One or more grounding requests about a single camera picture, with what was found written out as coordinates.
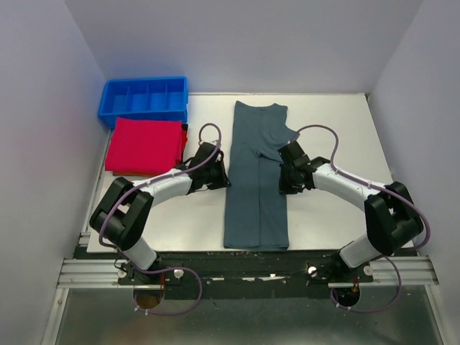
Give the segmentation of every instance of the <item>gray floor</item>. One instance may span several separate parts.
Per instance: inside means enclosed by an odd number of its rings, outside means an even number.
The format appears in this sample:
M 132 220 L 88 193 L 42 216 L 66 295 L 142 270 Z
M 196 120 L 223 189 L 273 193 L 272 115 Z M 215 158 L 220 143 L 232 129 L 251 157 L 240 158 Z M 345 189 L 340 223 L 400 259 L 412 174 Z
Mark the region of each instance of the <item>gray floor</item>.
M 361 308 L 382 305 L 392 287 L 362 294 Z M 182 308 L 189 302 L 168 301 Z M 388 311 L 360 315 L 330 300 L 204 300 L 184 316 L 134 312 L 128 290 L 71 290 L 58 344 L 441 344 L 424 287 L 405 287 Z

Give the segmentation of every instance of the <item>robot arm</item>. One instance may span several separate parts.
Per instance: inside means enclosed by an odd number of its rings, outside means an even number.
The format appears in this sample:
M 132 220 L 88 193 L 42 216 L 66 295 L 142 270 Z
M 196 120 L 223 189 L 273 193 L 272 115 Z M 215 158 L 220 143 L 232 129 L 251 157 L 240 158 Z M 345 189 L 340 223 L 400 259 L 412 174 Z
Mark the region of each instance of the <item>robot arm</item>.
M 367 232 L 340 250 L 337 265 L 340 270 L 358 267 L 381 254 L 391 255 L 422 232 L 420 216 L 413 209 L 382 191 L 337 174 L 325 158 L 310 160 L 297 142 L 291 142 L 278 152 L 283 161 L 281 194 L 317 188 L 333 193 L 364 212 Z M 370 181 L 370 184 L 391 190 L 412 202 L 402 183 L 384 185 Z
M 117 201 L 133 187 L 146 185 L 132 192 L 123 203 L 128 206 L 126 212 L 117 209 L 104 229 L 103 237 L 115 244 L 125 257 L 143 270 L 148 269 L 157 259 L 157 253 L 150 248 L 142 237 L 145 223 L 150 209 L 163 201 L 176 196 L 186 196 L 196 192 L 203 186 L 209 190 L 230 186 L 224 167 L 224 154 L 217 150 L 214 156 L 205 164 L 191 171 L 177 175 L 179 172 L 189 170 L 200 165 L 206 158 L 213 154 L 216 146 L 204 142 L 190 161 L 188 167 L 178 165 L 170 172 L 146 180 L 130 182 L 126 178 L 117 178 L 110 185 L 101 202 L 96 207 L 90 218 L 90 226 L 101 232 L 104 221 Z

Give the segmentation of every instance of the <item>cable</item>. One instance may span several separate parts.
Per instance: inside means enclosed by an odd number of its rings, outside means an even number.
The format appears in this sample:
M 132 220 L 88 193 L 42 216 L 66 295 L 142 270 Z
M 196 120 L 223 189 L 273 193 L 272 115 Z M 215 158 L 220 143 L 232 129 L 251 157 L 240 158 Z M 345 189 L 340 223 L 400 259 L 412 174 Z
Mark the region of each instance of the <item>cable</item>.
M 375 185 L 373 183 L 369 183 L 368 181 L 364 181 L 364 180 L 361 180 L 360 178 L 356 178 L 354 176 L 351 176 L 351 175 L 347 174 L 346 172 L 343 172 L 340 169 L 338 169 L 337 166 L 334 163 L 334 159 L 336 157 L 337 149 L 339 148 L 339 136 L 338 136 L 337 132 L 334 131 L 331 127 L 327 127 L 327 126 L 324 126 L 322 124 L 309 124 L 308 126 L 304 126 L 304 127 L 300 128 L 299 130 L 297 130 L 296 133 L 299 134 L 304 129 L 315 128 L 315 127 L 316 128 L 322 128 L 322 129 L 325 129 L 327 131 L 330 131 L 330 133 L 332 133 L 332 135 L 334 135 L 334 137 L 336 139 L 336 143 L 335 143 L 335 145 L 334 145 L 334 147 L 332 149 L 332 153 L 331 153 L 331 167 L 332 167 L 332 169 L 334 169 L 334 171 L 337 174 L 339 174 L 339 175 L 341 175 L 341 176 L 343 176 L 345 178 L 348 178 L 349 180 L 351 180 L 353 182 L 359 183 L 360 185 L 364 185 L 366 187 L 370 187 L 370 188 L 378 190 L 380 192 L 389 194 L 393 198 L 396 198 L 399 201 L 401 201 L 404 204 L 406 204 L 407 206 L 409 206 L 411 209 L 413 209 L 415 212 L 417 212 L 418 215 L 421 217 L 422 222 L 425 225 L 425 238 L 423 239 L 423 241 L 421 243 L 415 245 L 414 247 L 402 248 L 401 250 L 403 250 L 403 251 L 417 250 L 417 249 L 420 249 L 420 248 L 424 247 L 428 243 L 428 241 L 430 240 L 430 237 L 431 237 L 430 223 L 428 222 L 428 219 L 426 218 L 425 214 L 417 206 L 415 206 L 413 203 L 411 203 L 406 198 L 403 198 L 401 195 L 396 194 L 395 192 L 393 192 L 391 190 L 388 190 L 386 188 L 382 188 L 382 187 L 380 187 L 378 185 Z M 294 141 L 296 139 L 296 137 L 298 137 L 298 134 L 296 134 L 295 137 L 291 141 Z
M 201 133 L 203 132 L 203 130 L 208 127 L 208 126 L 211 126 L 211 127 L 214 127 L 216 130 L 217 130 L 217 134 L 218 134 L 218 139 L 217 139 L 217 143 L 216 143 L 216 148 L 214 149 L 214 151 L 204 160 L 202 161 L 200 164 L 196 165 L 195 167 L 191 167 L 189 169 L 186 169 L 186 170 L 183 170 L 183 171 L 180 171 L 180 172 L 177 172 L 175 174 L 168 174 L 168 175 L 161 175 L 161 176 L 157 176 L 156 178 L 152 178 L 144 183 L 141 183 L 139 185 L 136 185 L 134 186 L 133 188 L 131 188 L 130 190 L 128 190 L 125 194 L 123 194 L 121 196 L 121 198 L 114 204 L 114 206 L 111 208 L 111 210 L 109 211 L 109 213 L 107 214 L 107 217 L 106 219 L 104 220 L 103 224 L 102 224 L 102 227 L 101 227 L 101 230 L 99 231 L 99 237 L 98 237 L 98 240 L 99 240 L 99 244 L 103 247 L 108 247 L 108 248 L 113 248 L 115 250 L 117 250 L 121 256 L 127 258 L 123 253 L 122 251 L 120 250 L 120 248 L 118 248 L 117 246 L 113 245 L 113 244 L 109 244 L 109 243 L 106 243 L 104 242 L 104 232 L 106 230 L 106 227 L 107 227 L 107 224 L 109 223 L 109 220 L 110 218 L 114 215 L 115 211 L 118 209 L 118 207 L 123 203 L 123 201 L 130 195 L 132 194 L 133 192 L 135 192 L 136 190 L 139 190 L 151 183 L 154 183 L 154 182 L 157 182 L 157 181 L 161 181 L 161 180 L 164 180 L 166 178 L 173 178 L 175 176 L 179 176 L 179 175 L 184 175 L 184 174 L 188 174 L 188 173 L 191 173 L 197 169 L 199 169 L 200 167 L 203 167 L 207 162 L 209 162 L 212 157 L 219 151 L 219 147 L 221 146 L 221 141 L 222 141 L 222 132 L 221 132 L 221 129 L 215 125 L 215 124 L 212 124 L 212 123 L 207 123 L 207 124 L 204 124 L 200 131 L 199 131 L 199 139 L 201 141 Z M 198 273 L 196 273 L 194 270 L 192 270 L 191 268 L 187 268 L 187 267 L 169 267 L 169 268 L 165 268 L 165 269 L 162 269 L 162 270 L 156 270 L 156 271 L 148 271 L 148 270 L 143 270 L 141 267 L 137 266 L 135 263 L 131 262 L 131 265 L 136 269 L 138 270 L 139 272 L 141 273 L 144 273 L 145 275 L 158 275 L 158 274 L 161 274 L 161 273 L 166 273 L 166 272 L 171 272 L 171 271 L 174 271 L 174 270 L 184 270 L 184 271 L 187 271 L 187 272 L 190 272 L 192 273 L 195 278 L 197 279 L 198 281 L 198 286 L 199 286 L 199 293 L 198 293 L 198 297 L 196 298 L 195 302 L 189 307 L 189 308 L 186 308 L 182 311 L 178 311 L 178 312 L 173 312 L 173 313 L 162 313 L 162 312 L 155 312 L 153 310 L 143 310 L 141 308 L 138 307 L 138 309 L 140 309 L 141 311 L 144 311 L 146 313 L 149 313 L 149 314 L 154 314 L 154 315 L 161 315 L 161 316 L 175 316 L 175 315 L 181 315 L 181 314 L 185 314 L 189 311 L 191 311 L 192 309 L 194 309 L 199 303 L 200 303 L 200 300 L 201 300 L 201 296 L 203 294 L 203 283 L 201 282 L 201 278 L 200 276 L 198 275 Z
M 373 309 L 358 309 L 358 308 L 352 308 L 352 307 L 346 307 L 345 305 L 342 305 L 339 303 L 339 298 L 337 296 L 337 292 L 334 288 L 331 288 L 331 294 L 330 297 L 333 301 L 333 304 L 336 305 L 337 308 L 344 309 L 345 311 L 351 311 L 353 313 L 361 313 L 361 314 L 368 314 L 368 313 L 379 313 L 380 311 L 385 311 L 388 308 L 393 307 L 393 305 L 400 299 L 401 297 L 401 287 L 403 286 L 403 282 L 401 280 L 401 274 L 399 269 L 396 267 L 396 264 L 390 260 L 389 257 L 384 256 L 384 259 L 388 260 L 388 262 L 395 268 L 395 272 L 397 275 L 397 293 L 396 296 L 389 302 L 387 305 L 381 307 L 381 308 L 373 308 Z

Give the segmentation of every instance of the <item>white wall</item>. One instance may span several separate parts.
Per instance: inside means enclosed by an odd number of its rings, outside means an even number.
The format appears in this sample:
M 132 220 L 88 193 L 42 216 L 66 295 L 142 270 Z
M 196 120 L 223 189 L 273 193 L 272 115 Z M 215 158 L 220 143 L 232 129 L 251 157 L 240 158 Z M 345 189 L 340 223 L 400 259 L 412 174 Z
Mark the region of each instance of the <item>white wall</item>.
M 38 344 L 104 137 L 104 77 L 60 0 L 0 1 L 0 342 Z
M 460 1 L 425 0 L 370 97 L 395 177 L 427 213 L 425 252 L 460 325 Z
M 107 78 L 192 91 L 369 92 L 421 0 L 66 0 Z

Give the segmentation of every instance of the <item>fabric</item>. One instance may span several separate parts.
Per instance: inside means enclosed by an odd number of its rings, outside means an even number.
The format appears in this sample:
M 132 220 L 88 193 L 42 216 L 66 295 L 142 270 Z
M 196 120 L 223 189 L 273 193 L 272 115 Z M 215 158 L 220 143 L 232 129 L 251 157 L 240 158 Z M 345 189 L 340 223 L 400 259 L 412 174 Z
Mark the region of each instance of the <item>fabric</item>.
M 288 108 L 237 101 L 226 190 L 224 247 L 281 250 L 289 247 L 286 196 L 278 193 L 278 149 L 296 136 L 285 125 Z
M 105 169 L 123 175 L 161 175 L 182 160 L 180 122 L 117 119 Z

